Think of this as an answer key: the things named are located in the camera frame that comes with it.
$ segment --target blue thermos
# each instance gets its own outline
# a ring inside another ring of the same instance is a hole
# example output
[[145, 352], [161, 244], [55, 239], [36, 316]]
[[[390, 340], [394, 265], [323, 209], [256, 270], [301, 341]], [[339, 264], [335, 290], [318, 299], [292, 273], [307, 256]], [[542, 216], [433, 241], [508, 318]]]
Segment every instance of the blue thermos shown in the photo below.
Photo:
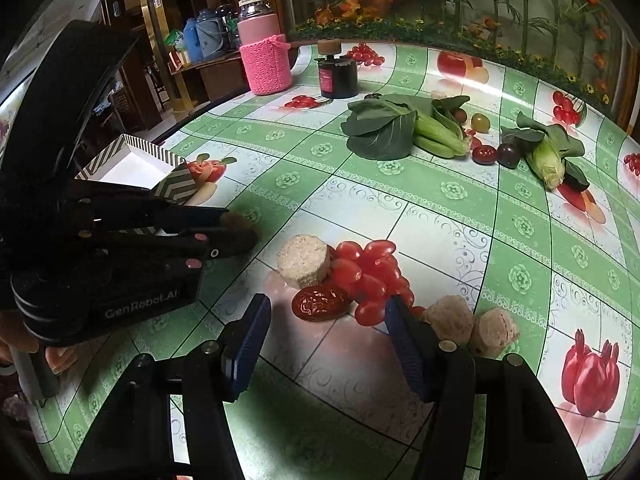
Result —
[[184, 31], [182, 32], [184, 34], [184, 43], [187, 46], [187, 53], [189, 54], [189, 59], [191, 59], [192, 63], [199, 63], [204, 59], [196, 26], [196, 19], [189, 18], [187, 20], [187, 24], [184, 26]]

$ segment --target human hand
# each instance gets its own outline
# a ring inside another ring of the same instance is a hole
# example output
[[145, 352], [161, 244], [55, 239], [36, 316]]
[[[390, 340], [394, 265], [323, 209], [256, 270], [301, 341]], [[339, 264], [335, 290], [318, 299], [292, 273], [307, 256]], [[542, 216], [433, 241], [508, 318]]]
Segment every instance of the human hand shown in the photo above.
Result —
[[[17, 312], [0, 312], [0, 364], [10, 364], [14, 360], [11, 357], [9, 346], [22, 352], [34, 353], [40, 345], [22, 323]], [[67, 370], [78, 360], [78, 346], [68, 348], [47, 347], [45, 357], [51, 370], [59, 374]]]

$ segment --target cardboard box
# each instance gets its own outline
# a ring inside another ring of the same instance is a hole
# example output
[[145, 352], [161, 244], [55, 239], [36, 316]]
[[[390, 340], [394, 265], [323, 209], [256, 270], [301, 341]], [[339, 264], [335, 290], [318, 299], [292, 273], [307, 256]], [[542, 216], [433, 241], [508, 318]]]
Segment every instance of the cardboard box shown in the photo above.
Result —
[[[121, 134], [104, 148], [76, 178], [145, 187], [153, 196], [162, 196], [180, 204], [197, 191], [183, 157], [127, 134]], [[148, 227], [134, 231], [152, 234], [155, 229]]]

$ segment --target cork lid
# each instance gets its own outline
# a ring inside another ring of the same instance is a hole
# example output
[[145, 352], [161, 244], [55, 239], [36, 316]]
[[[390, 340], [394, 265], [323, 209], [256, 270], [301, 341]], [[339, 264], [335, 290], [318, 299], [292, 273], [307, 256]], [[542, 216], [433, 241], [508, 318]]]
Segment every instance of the cork lid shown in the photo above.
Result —
[[333, 38], [331, 40], [318, 40], [318, 54], [321, 56], [340, 54], [341, 51], [342, 42], [337, 38]]

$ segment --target red label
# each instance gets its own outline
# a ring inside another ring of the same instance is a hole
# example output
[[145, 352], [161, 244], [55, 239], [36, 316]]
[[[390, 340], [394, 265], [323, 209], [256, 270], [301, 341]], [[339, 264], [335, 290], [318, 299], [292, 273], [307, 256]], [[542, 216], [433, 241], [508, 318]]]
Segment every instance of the red label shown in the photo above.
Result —
[[320, 75], [320, 89], [323, 92], [333, 92], [334, 80], [332, 79], [331, 70], [321, 68], [320, 70], [318, 70], [318, 73]]

